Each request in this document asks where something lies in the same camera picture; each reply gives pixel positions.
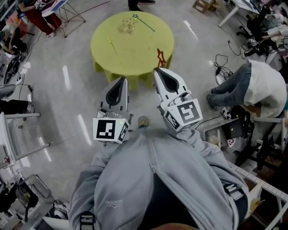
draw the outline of desk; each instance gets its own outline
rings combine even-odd
[[[13,145],[13,141],[12,141],[12,137],[11,137],[9,128],[7,126],[7,120],[8,119],[15,119],[15,118],[28,118],[28,117],[34,117],[34,116],[40,116],[40,114],[39,113],[31,113],[31,114],[4,115],[3,112],[0,114],[0,145],[4,146],[7,156],[10,158],[11,161],[14,161],[14,163],[16,163],[16,161],[18,161],[18,160],[20,160],[26,156],[29,156],[33,153],[36,153],[36,152],[50,146],[50,144],[45,144],[45,145],[42,145],[42,146],[40,146],[40,147],[38,147],[38,148],[28,152],[28,153],[17,154],[16,148]]]
[[[65,8],[65,4],[67,4],[73,12],[71,12],[70,10],[66,9]],[[63,17],[61,16],[61,11],[60,9],[63,9],[64,10],[64,13],[65,15],[63,15]],[[60,20],[62,21],[62,24],[65,24],[65,23],[68,23],[68,22],[73,22],[72,19],[78,17],[80,18],[80,21],[82,21],[82,23],[80,23],[78,26],[76,26],[75,28],[73,28],[70,32],[66,33],[66,28],[67,27],[62,27],[61,29],[61,33],[63,35],[64,38],[67,38],[68,34],[70,34],[72,31],[74,31],[76,28],[78,28],[80,25],[82,25],[83,23],[85,23],[85,19],[68,3],[68,0],[55,0],[55,3],[52,5],[52,6],[49,6],[48,8],[47,7],[44,7],[42,9],[42,11],[44,11],[42,13],[42,17],[47,17],[53,13],[55,13],[56,11],[59,11],[59,17],[60,17]],[[72,18],[69,18],[67,17],[67,12],[68,13],[71,13],[73,14],[74,16]]]
[[[135,21],[133,34],[119,30],[124,19]],[[104,71],[108,82],[125,76],[129,89],[137,89],[139,79],[147,87],[153,86],[153,69],[159,63],[157,49],[163,51],[166,60],[162,67],[168,68],[174,49],[172,31],[163,20],[145,12],[113,15],[98,26],[91,40],[94,70]]]
[[[232,0],[232,1],[235,3],[235,8],[223,19],[223,21],[220,22],[220,24],[218,25],[220,28],[229,18],[231,18],[234,14],[236,14],[236,12],[239,9],[244,9],[251,13],[259,14],[258,10],[252,4],[250,4],[252,6],[252,8],[250,8],[246,3],[243,2],[244,0]]]

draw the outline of round table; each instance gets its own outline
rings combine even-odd
[[[120,29],[122,21],[128,18],[135,23],[132,34]],[[166,63],[161,66],[169,67],[173,48],[174,37],[169,26],[155,15],[138,11],[108,18],[98,26],[91,40],[94,70],[104,71],[108,82],[125,76],[129,89],[137,89],[139,79],[152,87],[153,69],[158,67],[162,54]]]

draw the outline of black shoe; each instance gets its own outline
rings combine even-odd
[[[129,10],[144,12],[143,10],[139,9],[138,7],[131,7],[131,8],[129,8]]]
[[[155,1],[154,0],[141,0],[138,5],[154,5]]]

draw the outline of white table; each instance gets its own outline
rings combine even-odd
[[[223,19],[223,21],[220,22],[220,24],[218,25],[220,28],[223,26],[223,24],[225,22],[227,22],[227,20],[229,18],[231,18],[234,14],[236,14],[236,12],[239,9],[244,9],[244,10],[249,11],[251,13],[259,14],[258,10],[256,8],[254,8],[252,4],[251,4],[251,6],[252,6],[252,8],[251,8],[247,4],[245,4],[243,2],[243,0],[232,0],[232,1],[235,3],[235,8]]]
[[[27,157],[33,153],[36,153],[50,146],[50,144],[45,144],[28,153],[17,154],[16,148],[12,141],[11,133],[8,129],[7,120],[16,119],[16,118],[28,118],[28,117],[35,117],[35,116],[40,116],[40,113],[4,115],[4,113],[2,112],[0,114],[0,145],[4,146],[7,156],[10,158],[11,165],[13,165],[13,163],[15,164],[16,161],[24,157]]]
[[[61,20],[62,24],[66,24],[66,23],[68,23],[68,22],[72,22],[72,19],[74,19],[74,18],[76,18],[76,17],[80,18],[80,21],[82,21],[81,24],[79,24],[78,26],[76,26],[74,29],[72,29],[72,30],[71,30],[70,32],[68,32],[68,33],[66,33],[66,28],[67,28],[67,26],[62,27],[61,33],[62,33],[62,35],[63,35],[64,38],[67,38],[68,34],[70,34],[72,31],[74,31],[74,30],[75,30],[76,28],[78,28],[80,25],[82,25],[83,23],[85,23],[86,20],[68,3],[68,0],[55,0],[55,1],[56,1],[56,4],[55,4],[53,7],[49,7],[49,9],[47,9],[47,8],[44,8],[44,9],[43,9],[43,10],[45,10],[45,12],[42,13],[42,17],[45,18],[45,17],[47,17],[47,16],[49,16],[49,15],[51,15],[51,14],[56,13],[57,11],[59,11],[59,15],[58,15],[58,16],[60,17],[60,20]],[[71,12],[70,10],[66,9],[66,8],[65,8],[65,4],[67,4],[67,5],[72,9],[72,11],[74,11],[74,13]],[[65,16],[66,18],[64,18],[64,17],[61,16],[61,11],[60,11],[60,9],[63,9],[63,10],[64,10],[64,13],[65,13],[64,16]],[[74,16],[73,16],[72,18],[69,18],[69,19],[68,19],[68,17],[67,17],[67,12],[73,14]]]

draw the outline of gray floor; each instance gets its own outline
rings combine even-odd
[[[79,12],[103,2],[105,0],[69,1]],[[238,52],[244,40],[235,35],[240,25],[237,20],[218,27],[226,11],[202,14],[193,9],[192,4],[190,0],[158,0],[156,5],[142,6],[142,9],[163,19],[173,31],[175,51],[170,69],[184,78],[193,97],[199,100],[204,119],[210,119],[219,115],[206,101],[206,95],[216,84],[211,63],[214,63],[216,54],[227,55],[229,62],[226,66],[235,71],[245,60],[231,52],[227,41],[230,40]],[[102,21],[127,10],[127,0],[112,0],[84,13],[86,23],[67,38],[63,38],[60,32],[54,38],[42,34],[24,67],[25,84],[33,87],[32,102],[41,117],[12,123],[14,127],[23,125],[21,130],[14,129],[14,135],[23,152],[42,143],[49,142],[51,147],[22,159],[18,169],[24,176],[37,173],[55,198],[70,198],[79,173],[91,163],[100,148],[100,144],[93,140],[92,119],[96,116],[100,91],[108,82],[103,73],[93,70],[90,39]],[[184,24],[185,20],[195,35]],[[34,38],[29,38],[30,44],[37,41],[40,32],[35,29],[35,33]],[[65,67],[68,77],[63,74]],[[19,89],[12,97],[18,98],[18,94]],[[23,86],[21,99],[27,99],[28,94]],[[134,114],[131,129],[136,128],[141,115],[151,119],[151,126],[163,126],[156,109],[158,105],[154,89],[140,86],[138,91],[130,92],[130,111]]]

